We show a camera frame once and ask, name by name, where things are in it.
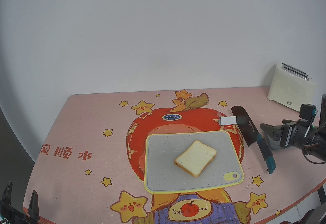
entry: cable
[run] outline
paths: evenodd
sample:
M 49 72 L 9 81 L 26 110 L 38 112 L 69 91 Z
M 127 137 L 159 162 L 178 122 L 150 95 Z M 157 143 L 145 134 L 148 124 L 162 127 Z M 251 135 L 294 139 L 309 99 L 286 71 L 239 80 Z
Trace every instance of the cable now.
M 323 161 L 323 162 L 315 162 L 315 161 L 311 161 L 311 160 L 309 160 L 309 159 L 307 158 L 307 156 L 306 156 L 305 154 L 303 154 L 303 155 L 304 155 L 304 157 L 306 158 L 307 161 L 309 161 L 309 162 L 311 162 L 311 163 L 313 163 L 313 164 L 325 164 L 325 163 L 326 163 L 326 161 Z
M 307 140 L 309 139 L 310 136 L 315 135 L 316 133 L 318 133 L 324 126 L 326 125 L 326 122 L 321 126 L 321 127 L 316 127 L 315 130 L 313 130 L 310 134 L 308 134 L 307 136 Z M 316 143 L 316 144 L 311 144 L 311 145 L 303 145 L 303 149 L 302 149 L 302 154 L 304 155 L 305 159 L 313 164 L 325 164 L 326 161 L 323 162 L 315 162 L 315 161 L 311 161 L 307 158 L 307 156 L 304 154 L 305 148 L 310 148 L 310 147 L 314 147 L 319 145 L 320 143 Z

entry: gray cutting board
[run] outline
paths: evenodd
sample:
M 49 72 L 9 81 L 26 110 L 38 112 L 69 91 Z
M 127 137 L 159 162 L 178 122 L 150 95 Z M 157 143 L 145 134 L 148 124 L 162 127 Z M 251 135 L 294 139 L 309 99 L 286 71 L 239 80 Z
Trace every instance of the gray cutting board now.
M 195 140 L 214 148 L 215 158 L 199 177 L 174 164 Z M 243 181 L 244 174 L 230 135 L 225 131 L 153 134 L 146 141 L 145 189 L 150 193 L 194 192 L 227 187 Z

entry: cartoon girl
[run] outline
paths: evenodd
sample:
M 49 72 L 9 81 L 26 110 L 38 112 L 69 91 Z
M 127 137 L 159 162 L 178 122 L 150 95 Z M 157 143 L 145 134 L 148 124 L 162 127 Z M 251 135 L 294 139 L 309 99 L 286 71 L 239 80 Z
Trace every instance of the cartoon girl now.
M 127 155 L 130 165 L 136 175 L 144 181 L 145 170 L 145 141 L 151 134 L 209 132 L 225 130 L 229 132 L 234 148 L 240 162 L 244 155 L 243 140 L 236 125 L 220 126 L 217 121 L 219 116 L 225 116 L 214 109 L 198 108 L 200 103 L 207 104 L 208 96 L 191 100 L 187 97 L 185 108 L 173 113 L 180 114 L 181 119 L 166 121 L 162 117 L 170 114 L 171 108 L 159 108 L 152 113 L 144 113 L 131 124 L 127 138 Z M 245 207 L 245 202 L 232 202 L 224 189 L 214 189 L 191 193 L 153 194 L 152 208 L 146 218 L 133 218 L 133 224 L 249 224 L 250 209 Z

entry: knife blade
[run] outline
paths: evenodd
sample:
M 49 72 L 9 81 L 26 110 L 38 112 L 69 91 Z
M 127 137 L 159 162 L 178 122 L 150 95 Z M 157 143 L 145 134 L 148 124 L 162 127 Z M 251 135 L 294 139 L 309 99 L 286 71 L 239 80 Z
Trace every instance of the knife blade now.
M 254 142 L 258 143 L 259 149 L 266 162 L 268 172 L 269 174 L 272 174 L 276 168 L 276 163 L 266 138 L 262 137 L 262 135 L 258 132 L 255 124 L 242 106 L 234 106 L 231 108 L 231 111 L 233 115 L 237 117 L 237 125 L 247 145 L 250 146 Z

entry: table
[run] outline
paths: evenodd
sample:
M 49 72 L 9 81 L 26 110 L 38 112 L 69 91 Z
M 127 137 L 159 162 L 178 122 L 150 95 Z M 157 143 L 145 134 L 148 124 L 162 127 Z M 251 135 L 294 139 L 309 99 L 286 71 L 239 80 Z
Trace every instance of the table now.
M 326 165 L 309 163 L 297 148 L 274 150 L 277 166 L 269 175 L 258 145 L 248 147 L 237 125 L 217 123 L 234 105 L 243 106 L 257 127 L 299 118 L 267 100 L 267 93 L 252 87 L 72 95 L 40 150 L 24 210 L 35 189 L 40 223 L 266 223 L 326 181 Z M 148 135 L 212 130 L 230 134 L 244 171 L 241 184 L 188 194 L 146 192 Z M 179 209 L 193 207 L 191 201 L 201 209 L 196 215 Z

